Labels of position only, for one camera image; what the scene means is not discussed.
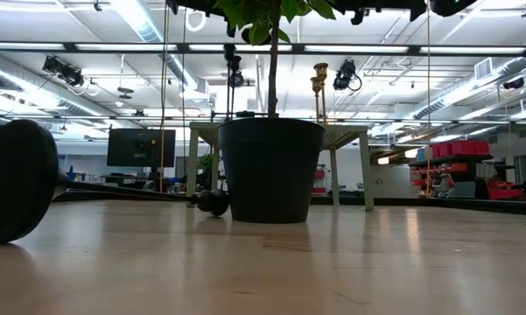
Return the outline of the black frame cross beam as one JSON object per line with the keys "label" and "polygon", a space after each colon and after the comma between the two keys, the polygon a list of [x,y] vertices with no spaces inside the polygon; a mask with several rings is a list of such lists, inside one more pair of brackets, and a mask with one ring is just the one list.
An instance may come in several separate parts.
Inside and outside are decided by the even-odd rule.
{"label": "black frame cross beam", "polygon": [[[0,53],[113,53],[113,54],[221,54],[223,44],[189,43],[53,43],[53,42],[5,42],[0,41]],[[371,45],[371,44],[280,44],[280,54],[288,55],[371,55],[410,57],[526,57],[526,45]]]}

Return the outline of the black monitor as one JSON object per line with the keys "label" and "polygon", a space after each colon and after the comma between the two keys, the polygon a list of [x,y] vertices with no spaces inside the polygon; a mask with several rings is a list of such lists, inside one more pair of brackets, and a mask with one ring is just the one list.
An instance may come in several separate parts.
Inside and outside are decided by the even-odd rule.
{"label": "black monitor", "polygon": [[107,166],[173,167],[175,144],[173,129],[111,129]]}

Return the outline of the black table edge rail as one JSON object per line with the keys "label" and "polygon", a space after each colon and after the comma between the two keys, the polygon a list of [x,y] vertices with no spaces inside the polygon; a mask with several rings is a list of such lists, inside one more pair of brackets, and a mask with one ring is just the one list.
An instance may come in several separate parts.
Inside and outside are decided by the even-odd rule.
{"label": "black table edge rail", "polygon": [[526,202],[478,199],[374,198],[381,207],[446,207],[491,213],[526,215]]}

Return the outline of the green leafy potted tree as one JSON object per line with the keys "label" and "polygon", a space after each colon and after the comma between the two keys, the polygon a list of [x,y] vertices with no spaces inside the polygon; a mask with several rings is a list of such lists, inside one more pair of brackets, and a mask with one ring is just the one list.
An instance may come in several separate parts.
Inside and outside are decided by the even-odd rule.
{"label": "green leafy potted tree", "polygon": [[322,18],[335,20],[332,0],[216,0],[215,8],[221,9],[231,28],[241,29],[251,25],[249,42],[261,45],[270,38],[270,69],[268,79],[268,106],[270,118],[277,116],[277,54],[278,42],[290,43],[289,36],[280,28],[280,21],[288,23],[312,11]]}

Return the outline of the gold candlestick holder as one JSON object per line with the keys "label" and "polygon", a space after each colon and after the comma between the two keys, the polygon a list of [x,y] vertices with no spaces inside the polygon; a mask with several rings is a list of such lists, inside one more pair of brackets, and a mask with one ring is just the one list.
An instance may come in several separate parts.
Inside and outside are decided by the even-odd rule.
{"label": "gold candlestick holder", "polygon": [[316,119],[316,123],[320,123],[320,118],[319,118],[319,94],[320,94],[320,91],[321,91],[321,81],[318,77],[312,77],[311,78],[311,82],[312,82],[312,91],[314,93],[314,100],[315,100],[315,119]]}
{"label": "gold candlestick holder", "polygon": [[322,105],[322,114],[323,114],[323,124],[327,125],[327,116],[326,116],[326,78],[327,78],[327,63],[318,63],[314,67],[316,72],[316,77],[320,84],[320,95],[321,95],[321,105]]}

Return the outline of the silver ventilation duct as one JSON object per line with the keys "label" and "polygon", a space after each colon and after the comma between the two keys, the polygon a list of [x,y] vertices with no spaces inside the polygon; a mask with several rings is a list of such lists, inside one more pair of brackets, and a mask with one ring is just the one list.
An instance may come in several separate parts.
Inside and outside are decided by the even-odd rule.
{"label": "silver ventilation duct", "polygon": [[526,70],[526,57],[488,57],[473,67],[473,72],[420,102],[406,118],[422,119],[429,114],[460,102],[482,89],[503,83]]}

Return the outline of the white background table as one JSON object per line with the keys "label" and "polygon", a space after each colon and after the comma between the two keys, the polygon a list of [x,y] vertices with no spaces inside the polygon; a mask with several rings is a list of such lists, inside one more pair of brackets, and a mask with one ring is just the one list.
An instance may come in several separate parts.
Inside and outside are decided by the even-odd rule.
{"label": "white background table", "polygon": [[[196,188],[196,174],[198,171],[197,158],[199,139],[201,138],[209,145],[214,147],[214,157],[212,170],[216,171],[213,175],[211,188],[214,189],[217,186],[218,179],[217,171],[219,168],[220,158],[218,154],[219,140],[217,129],[221,125],[221,122],[190,122],[190,138],[189,144],[185,145],[187,150],[186,160],[186,195],[190,196],[193,194]],[[336,151],[340,148],[352,143],[355,139],[360,139],[360,155],[361,155],[361,174],[363,180],[364,189],[364,209],[366,211],[373,211],[375,208],[374,193],[373,193],[373,179],[371,175],[371,163],[368,147],[368,128],[366,126],[359,125],[335,125],[328,124],[325,128],[325,140],[324,148],[329,151],[329,157],[331,162],[331,180],[333,188],[333,203],[336,206],[340,205],[340,192],[338,184],[338,165]]]}

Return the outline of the shelf with red bins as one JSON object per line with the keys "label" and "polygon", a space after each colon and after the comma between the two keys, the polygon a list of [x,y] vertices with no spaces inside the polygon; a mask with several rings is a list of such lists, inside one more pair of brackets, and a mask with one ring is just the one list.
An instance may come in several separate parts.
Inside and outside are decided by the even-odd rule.
{"label": "shelf with red bins", "polygon": [[523,189],[506,180],[507,169],[485,140],[435,143],[417,151],[410,183],[423,199],[521,200]]}

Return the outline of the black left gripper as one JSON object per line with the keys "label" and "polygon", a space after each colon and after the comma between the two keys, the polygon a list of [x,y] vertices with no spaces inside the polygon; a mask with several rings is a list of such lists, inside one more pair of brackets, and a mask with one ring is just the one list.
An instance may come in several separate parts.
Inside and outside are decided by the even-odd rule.
{"label": "black left gripper", "polygon": [[[229,22],[229,19],[226,17],[223,9],[217,7],[217,2],[219,0],[165,0],[165,4],[169,7],[173,14],[178,13],[178,9],[183,7],[190,9],[192,11],[197,11],[202,13],[206,18],[209,18],[211,15],[220,16],[224,18],[224,21],[227,23],[226,34],[233,38],[236,33],[236,26],[232,26]],[[251,28],[246,27],[242,30],[242,40],[249,44],[253,45],[249,38]],[[259,43],[260,46],[266,46],[271,43],[272,37],[268,35],[265,40]]]}

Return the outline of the black plant pot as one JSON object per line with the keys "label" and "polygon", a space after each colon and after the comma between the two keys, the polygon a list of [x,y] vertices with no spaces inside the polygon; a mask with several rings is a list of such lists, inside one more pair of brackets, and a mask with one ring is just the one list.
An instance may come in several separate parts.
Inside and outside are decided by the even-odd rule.
{"label": "black plant pot", "polygon": [[217,131],[233,219],[306,221],[325,128],[296,119],[245,118]]}

